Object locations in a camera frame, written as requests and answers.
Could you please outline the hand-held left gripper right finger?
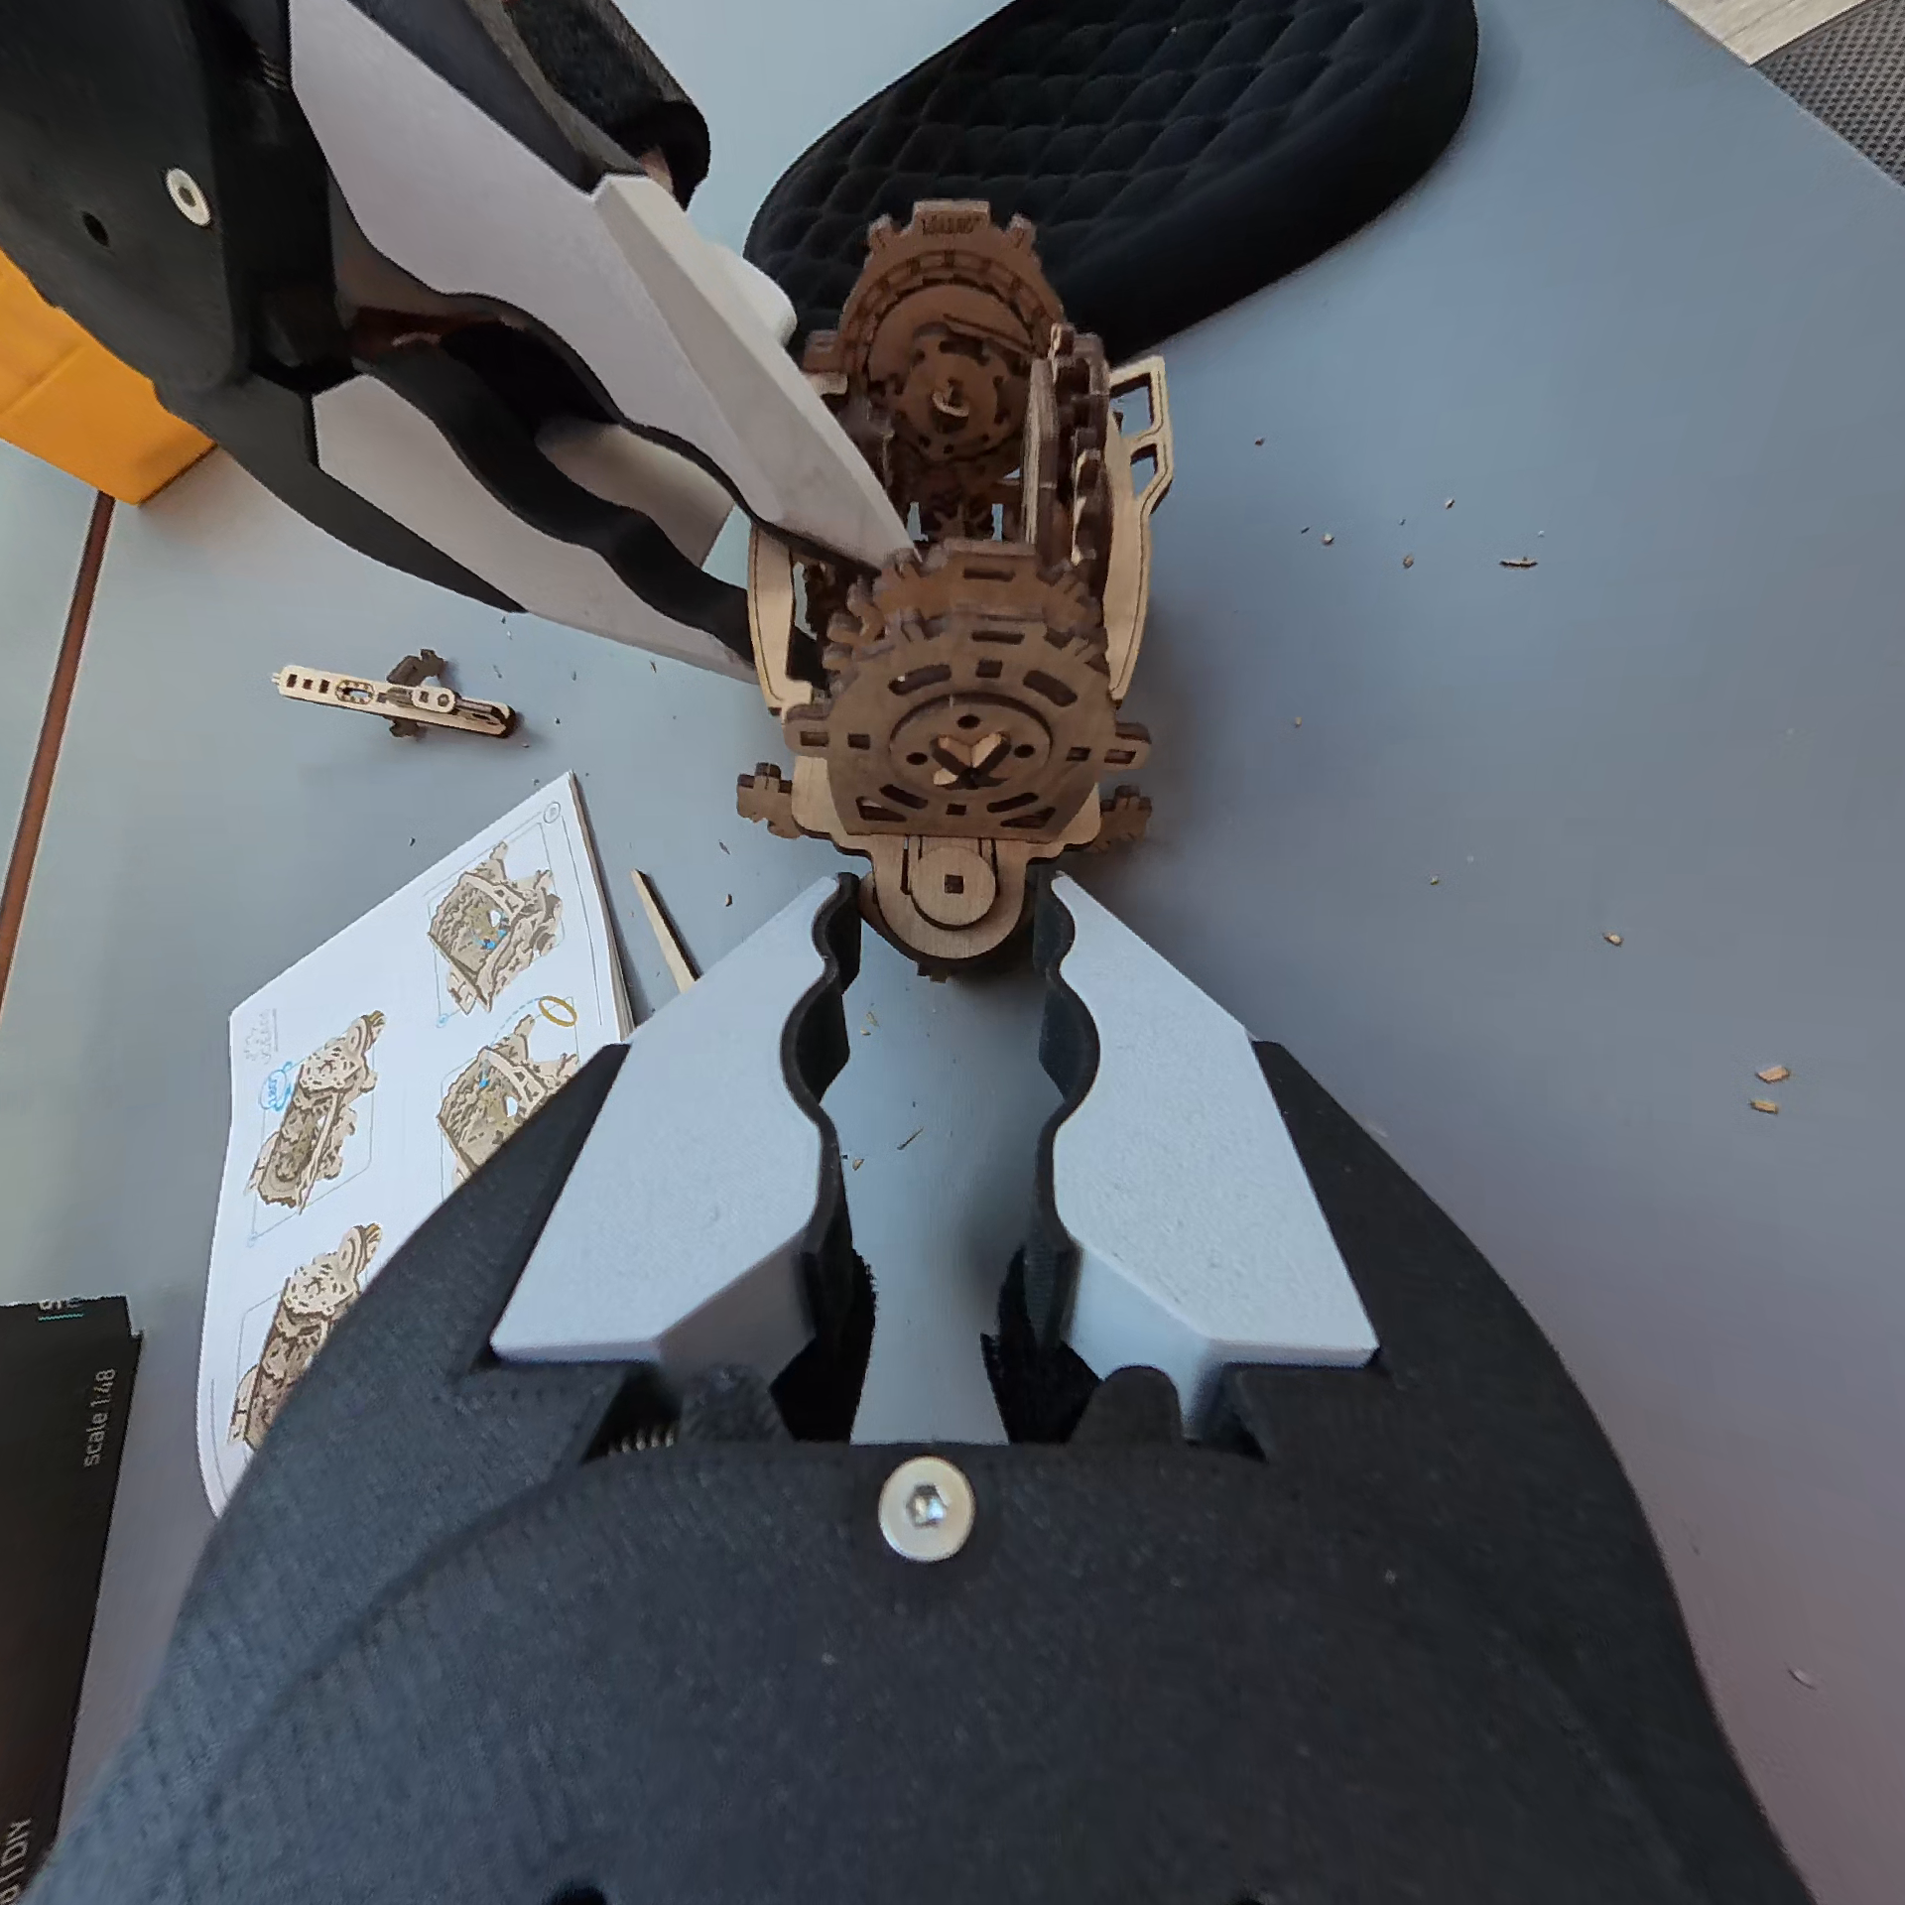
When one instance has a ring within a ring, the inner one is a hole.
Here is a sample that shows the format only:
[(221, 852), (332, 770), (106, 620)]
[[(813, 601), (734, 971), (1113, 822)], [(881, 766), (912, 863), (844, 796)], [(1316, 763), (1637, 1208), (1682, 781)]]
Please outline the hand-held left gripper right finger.
[(1023, 1436), (1143, 1365), (1199, 1429), (1234, 1365), (1366, 1366), (1375, 1326), (1246, 1030), (1072, 878), (1039, 893), (1039, 1132)]

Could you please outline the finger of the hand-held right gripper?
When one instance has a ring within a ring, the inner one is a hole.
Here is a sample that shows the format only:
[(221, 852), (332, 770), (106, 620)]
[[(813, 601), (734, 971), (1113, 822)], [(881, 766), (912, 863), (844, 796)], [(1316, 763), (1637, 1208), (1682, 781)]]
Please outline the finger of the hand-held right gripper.
[(604, 552), (514, 515), (424, 413), (364, 374), (318, 396), (318, 463), (524, 612), (734, 679), (755, 674), (745, 592), (692, 560), (711, 542), (699, 504), (686, 508), (699, 522), (690, 548), (668, 522), (605, 504), (633, 586)]
[(581, 187), (367, 14), (291, 5), (293, 91), (377, 251), (541, 322), (750, 517), (878, 566), (912, 540), (787, 349), (785, 293), (648, 175)]

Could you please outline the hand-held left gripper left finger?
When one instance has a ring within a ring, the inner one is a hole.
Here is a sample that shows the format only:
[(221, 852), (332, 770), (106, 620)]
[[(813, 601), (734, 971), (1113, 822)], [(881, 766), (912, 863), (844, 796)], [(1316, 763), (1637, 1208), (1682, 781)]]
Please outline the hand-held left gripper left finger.
[(512, 1363), (767, 1379), (867, 1330), (838, 1137), (860, 882), (819, 879), (640, 1026), (492, 1330)]

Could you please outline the wooden mechanical gear model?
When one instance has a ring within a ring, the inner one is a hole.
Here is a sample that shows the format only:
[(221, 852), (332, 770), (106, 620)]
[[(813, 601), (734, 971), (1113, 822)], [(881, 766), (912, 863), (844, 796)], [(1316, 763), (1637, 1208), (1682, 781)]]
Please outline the wooden mechanical gear model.
[(782, 839), (867, 858), (872, 930), (933, 978), (1000, 961), (1031, 869), (1139, 841), (1122, 703), (1175, 476), (1163, 361), (1066, 322), (1023, 218), (923, 200), (801, 366), (904, 517), (867, 578), (750, 533), (755, 674), (793, 768), (737, 778)]

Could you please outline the adjacent grey desk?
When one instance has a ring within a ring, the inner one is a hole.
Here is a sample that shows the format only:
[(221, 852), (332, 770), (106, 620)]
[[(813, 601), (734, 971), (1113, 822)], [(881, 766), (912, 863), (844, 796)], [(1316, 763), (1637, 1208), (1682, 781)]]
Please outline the adjacent grey desk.
[(105, 566), (106, 492), (3, 447), (3, 869), (22, 908)]

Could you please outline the yellow plastic bin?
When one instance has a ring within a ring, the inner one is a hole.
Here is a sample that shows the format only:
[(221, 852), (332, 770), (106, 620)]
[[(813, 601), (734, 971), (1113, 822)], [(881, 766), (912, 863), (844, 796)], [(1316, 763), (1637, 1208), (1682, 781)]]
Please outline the yellow plastic bin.
[(3, 255), (3, 439), (141, 506), (213, 442)]

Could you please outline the wooden strip with cross peg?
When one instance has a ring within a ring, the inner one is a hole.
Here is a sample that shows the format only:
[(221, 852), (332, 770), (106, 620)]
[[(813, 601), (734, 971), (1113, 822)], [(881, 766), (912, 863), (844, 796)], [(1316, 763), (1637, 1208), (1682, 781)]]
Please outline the wooden strip with cross peg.
[(449, 685), (446, 660), (435, 651), (401, 658), (385, 679), (288, 661), (274, 670), (271, 685), (285, 699), (367, 712), (387, 722), (396, 738), (416, 738), (427, 730), (507, 738), (517, 727), (511, 704), (459, 696)]

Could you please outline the pointed wooden stick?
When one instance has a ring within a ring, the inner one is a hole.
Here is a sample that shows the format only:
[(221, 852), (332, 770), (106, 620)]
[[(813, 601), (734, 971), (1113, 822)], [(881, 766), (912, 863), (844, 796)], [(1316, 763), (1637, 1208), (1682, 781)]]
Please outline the pointed wooden stick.
[(660, 953), (666, 971), (673, 978), (673, 987), (679, 993), (686, 993), (690, 987), (693, 987), (699, 982), (699, 967), (692, 961), (685, 942), (679, 940), (673, 917), (668, 916), (666, 907), (660, 899), (660, 893), (656, 890), (651, 878), (644, 870), (633, 869), (631, 870), (631, 882), (633, 882), (635, 896), (640, 899), (640, 907), (651, 923), (651, 932), (656, 936), (657, 953)]

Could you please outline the open instruction booklet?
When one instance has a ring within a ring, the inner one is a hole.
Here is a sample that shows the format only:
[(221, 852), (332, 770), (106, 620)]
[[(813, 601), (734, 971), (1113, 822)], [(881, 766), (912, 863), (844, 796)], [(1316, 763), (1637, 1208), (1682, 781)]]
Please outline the open instruction booklet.
[(568, 772), (230, 1014), (198, 1380), (215, 1509), (393, 1252), (631, 1026)]

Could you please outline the black product box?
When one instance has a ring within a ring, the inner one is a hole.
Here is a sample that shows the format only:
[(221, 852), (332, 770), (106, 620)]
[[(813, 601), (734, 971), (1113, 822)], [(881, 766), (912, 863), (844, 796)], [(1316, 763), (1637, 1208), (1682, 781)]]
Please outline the black product box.
[(122, 1295), (3, 1308), (3, 1899), (56, 1839), (141, 1338)]

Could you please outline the black quilted cushion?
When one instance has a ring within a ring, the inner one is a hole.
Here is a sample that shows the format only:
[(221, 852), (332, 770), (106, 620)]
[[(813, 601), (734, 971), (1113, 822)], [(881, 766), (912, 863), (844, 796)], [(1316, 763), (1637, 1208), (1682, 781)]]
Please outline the black quilted cushion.
[(831, 327), (918, 200), (1026, 218), (1066, 315), (1129, 357), (1403, 197), (1470, 107), (1471, 1), (1019, 1), (827, 128), (745, 259)]

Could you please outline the black mesh office chair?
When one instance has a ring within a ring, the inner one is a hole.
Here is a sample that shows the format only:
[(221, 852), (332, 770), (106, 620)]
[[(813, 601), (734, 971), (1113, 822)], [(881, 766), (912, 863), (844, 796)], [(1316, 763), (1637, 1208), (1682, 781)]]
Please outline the black mesh office chair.
[(1756, 69), (1902, 180), (1902, 1), (1861, 1), (1769, 51)]

